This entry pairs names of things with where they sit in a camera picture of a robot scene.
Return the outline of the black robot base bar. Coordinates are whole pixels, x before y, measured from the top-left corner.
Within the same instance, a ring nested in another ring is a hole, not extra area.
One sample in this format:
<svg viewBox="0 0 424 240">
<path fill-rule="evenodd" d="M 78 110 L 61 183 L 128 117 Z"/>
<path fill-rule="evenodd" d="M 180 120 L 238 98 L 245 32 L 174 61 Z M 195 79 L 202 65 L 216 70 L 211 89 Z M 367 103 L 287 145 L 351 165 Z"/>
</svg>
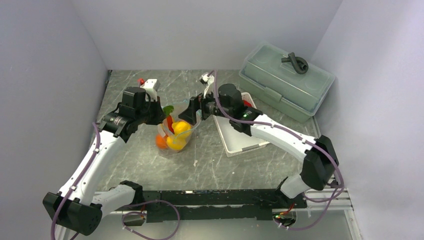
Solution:
<svg viewBox="0 0 424 240">
<path fill-rule="evenodd" d="M 271 221 L 284 209 L 305 209 L 302 195 L 293 199 L 273 188 L 143 190 L 120 211 L 146 212 L 148 223 L 180 220 L 256 219 Z"/>
</svg>

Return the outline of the yellow toy fruit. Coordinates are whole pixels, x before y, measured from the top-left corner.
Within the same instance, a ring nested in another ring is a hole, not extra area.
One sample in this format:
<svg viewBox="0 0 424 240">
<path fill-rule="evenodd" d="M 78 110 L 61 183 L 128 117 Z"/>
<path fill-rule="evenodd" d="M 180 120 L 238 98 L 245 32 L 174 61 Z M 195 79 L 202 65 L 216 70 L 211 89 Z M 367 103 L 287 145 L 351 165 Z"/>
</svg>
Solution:
<svg viewBox="0 0 424 240">
<path fill-rule="evenodd" d="M 187 142 L 183 138 L 175 137 L 172 135 L 166 138 L 166 144 L 171 150 L 178 152 L 187 145 Z"/>
</svg>

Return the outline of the white perforated plastic basket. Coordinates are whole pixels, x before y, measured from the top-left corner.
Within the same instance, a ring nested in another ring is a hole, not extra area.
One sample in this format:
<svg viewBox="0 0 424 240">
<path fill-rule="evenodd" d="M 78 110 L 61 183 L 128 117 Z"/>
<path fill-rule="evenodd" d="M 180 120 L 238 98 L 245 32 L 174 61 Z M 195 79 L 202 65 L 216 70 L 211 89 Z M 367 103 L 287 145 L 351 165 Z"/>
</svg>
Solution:
<svg viewBox="0 0 424 240">
<path fill-rule="evenodd" d="M 269 144 L 268 141 L 263 139 L 238 132 L 231 126 L 229 119 L 225 117 L 214 116 L 213 119 L 222 141 L 224 152 L 229 158 L 264 148 Z"/>
</svg>

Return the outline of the orange toy tangerine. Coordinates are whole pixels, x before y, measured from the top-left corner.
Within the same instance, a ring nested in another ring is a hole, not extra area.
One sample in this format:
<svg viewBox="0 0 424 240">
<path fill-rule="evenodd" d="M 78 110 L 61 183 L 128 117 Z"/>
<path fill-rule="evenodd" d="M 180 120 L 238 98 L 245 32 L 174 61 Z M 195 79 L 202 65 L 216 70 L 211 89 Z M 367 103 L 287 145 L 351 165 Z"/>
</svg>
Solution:
<svg viewBox="0 0 424 240">
<path fill-rule="evenodd" d="M 168 144 L 167 144 L 167 135 L 160 135 L 157 134 L 155 137 L 155 144 L 159 149 L 167 149 L 168 148 Z"/>
</svg>

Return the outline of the yellow toy lemon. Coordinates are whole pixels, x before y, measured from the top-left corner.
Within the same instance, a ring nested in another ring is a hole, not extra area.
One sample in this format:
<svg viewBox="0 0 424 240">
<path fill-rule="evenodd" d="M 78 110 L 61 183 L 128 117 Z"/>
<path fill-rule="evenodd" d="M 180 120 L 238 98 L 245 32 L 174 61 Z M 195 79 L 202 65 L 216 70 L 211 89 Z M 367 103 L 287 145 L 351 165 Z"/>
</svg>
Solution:
<svg viewBox="0 0 424 240">
<path fill-rule="evenodd" d="M 172 124 L 174 135 L 179 138 L 187 138 L 192 133 L 192 126 L 186 121 L 176 121 Z"/>
</svg>

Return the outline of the clear zip top bag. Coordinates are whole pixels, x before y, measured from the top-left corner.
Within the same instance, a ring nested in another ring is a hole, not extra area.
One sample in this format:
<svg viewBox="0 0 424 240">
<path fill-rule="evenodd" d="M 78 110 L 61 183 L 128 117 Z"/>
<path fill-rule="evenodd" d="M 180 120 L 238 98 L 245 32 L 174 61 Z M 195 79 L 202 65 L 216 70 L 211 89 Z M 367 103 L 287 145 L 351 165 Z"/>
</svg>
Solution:
<svg viewBox="0 0 424 240">
<path fill-rule="evenodd" d="M 179 114 L 187 109 L 188 100 L 162 107 L 165 120 L 157 126 L 155 144 L 166 154 L 178 153 L 190 142 L 195 129 L 201 122 L 201 114 L 196 113 L 196 123 L 191 124 L 181 119 Z"/>
</svg>

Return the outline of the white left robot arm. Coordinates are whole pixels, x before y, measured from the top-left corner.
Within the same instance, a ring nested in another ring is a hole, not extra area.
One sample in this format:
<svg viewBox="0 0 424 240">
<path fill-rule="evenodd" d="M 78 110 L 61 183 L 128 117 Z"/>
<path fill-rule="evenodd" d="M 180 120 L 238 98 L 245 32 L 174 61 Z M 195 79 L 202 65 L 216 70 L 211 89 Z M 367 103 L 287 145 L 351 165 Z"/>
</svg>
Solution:
<svg viewBox="0 0 424 240">
<path fill-rule="evenodd" d="M 156 126 L 166 118 L 157 90 L 152 86 L 127 87 L 115 110 L 106 114 L 99 124 L 92 124 L 94 143 L 82 162 L 58 192 L 48 192 L 43 198 L 43 206 L 52 219 L 52 240 L 56 225 L 88 236 L 109 213 L 123 206 L 137 210 L 143 205 L 143 187 L 132 181 L 125 180 L 98 196 L 95 191 L 107 166 L 139 125 Z"/>
</svg>

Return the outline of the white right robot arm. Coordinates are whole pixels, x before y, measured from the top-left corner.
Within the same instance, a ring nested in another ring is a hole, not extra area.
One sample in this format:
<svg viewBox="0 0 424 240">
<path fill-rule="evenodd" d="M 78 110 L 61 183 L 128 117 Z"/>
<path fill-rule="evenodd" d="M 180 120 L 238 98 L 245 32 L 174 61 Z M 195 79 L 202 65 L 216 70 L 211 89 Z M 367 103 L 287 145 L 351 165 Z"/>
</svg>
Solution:
<svg viewBox="0 0 424 240">
<path fill-rule="evenodd" d="M 239 133 L 269 142 L 301 162 L 301 172 L 285 178 L 275 194 L 276 203 L 282 208 L 289 207 L 295 197 L 310 189 L 323 190 L 339 165 L 328 137 L 314 138 L 277 123 L 262 111 L 245 105 L 241 92 L 233 84 L 223 84 L 214 93 L 191 97 L 187 108 L 178 116 L 194 125 L 198 111 L 202 120 L 210 115 L 225 117 Z"/>
</svg>

